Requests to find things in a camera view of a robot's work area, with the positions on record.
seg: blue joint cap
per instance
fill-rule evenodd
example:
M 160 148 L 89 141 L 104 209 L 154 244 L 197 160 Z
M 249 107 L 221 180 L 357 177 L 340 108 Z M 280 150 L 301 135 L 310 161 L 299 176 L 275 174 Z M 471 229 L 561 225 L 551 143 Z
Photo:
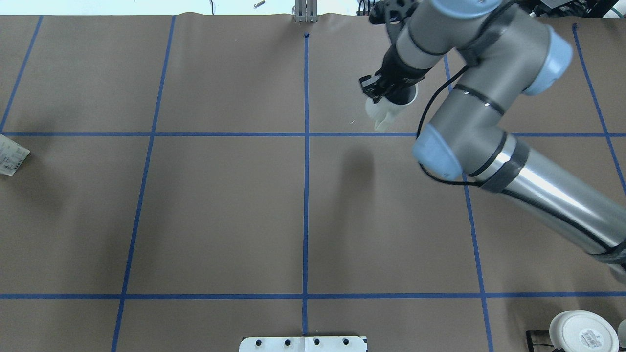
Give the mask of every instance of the blue joint cap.
M 448 181 L 457 179 L 463 172 L 450 146 L 430 123 L 415 141 L 413 156 L 419 163 Z
M 469 19 L 495 10 L 502 0 L 430 0 L 433 7 L 446 16 Z
M 563 76 L 572 62 L 572 46 L 554 32 L 551 26 L 548 28 L 550 28 L 548 55 L 535 81 L 524 90 L 525 95 L 537 95 L 548 89 L 554 81 Z

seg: white container lid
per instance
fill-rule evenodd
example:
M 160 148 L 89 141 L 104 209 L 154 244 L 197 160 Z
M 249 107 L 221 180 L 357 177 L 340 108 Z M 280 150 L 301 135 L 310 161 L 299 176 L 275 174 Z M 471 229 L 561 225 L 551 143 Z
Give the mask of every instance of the white container lid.
M 566 352 L 617 352 L 617 333 L 601 316 L 588 311 L 568 311 L 550 323 L 550 339 Z

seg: gray robot arm segment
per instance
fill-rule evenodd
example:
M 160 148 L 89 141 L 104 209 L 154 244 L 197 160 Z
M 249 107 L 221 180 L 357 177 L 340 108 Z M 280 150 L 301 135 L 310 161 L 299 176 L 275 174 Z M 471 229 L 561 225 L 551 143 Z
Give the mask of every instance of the gray robot arm segment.
M 511 3 L 424 0 L 391 50 L 402 64 L 428 70 L 452 48 L 470 67 L 414 155 L 448 180 L 464 172 L 509 196 L 626 284 L 626 209 L 498 126 L 519 94 L 539 94 L 562 75 L 571 47 Z

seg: barcode label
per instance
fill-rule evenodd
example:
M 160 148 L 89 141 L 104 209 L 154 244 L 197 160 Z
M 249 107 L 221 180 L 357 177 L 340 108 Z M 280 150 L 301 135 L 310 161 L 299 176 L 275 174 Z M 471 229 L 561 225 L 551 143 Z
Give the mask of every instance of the barcode label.
M 602 335 L 594 329 L 584 329 L 580 332 L 580 342 L 589 349 L 599 349 L 602 347 Z
M 0 174 L 12 175 L 30 151 L 0 135 Z

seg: black bracket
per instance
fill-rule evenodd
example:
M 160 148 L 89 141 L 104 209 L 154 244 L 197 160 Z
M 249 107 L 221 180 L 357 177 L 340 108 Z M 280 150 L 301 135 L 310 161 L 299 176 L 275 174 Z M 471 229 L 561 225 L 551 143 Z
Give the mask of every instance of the black bracket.
M 417 0 L 383 0 L 376 3 L 369 14 L 371 24 L 385 24 L 391 43 L 395 43 L 400 31 L 418 8 Z

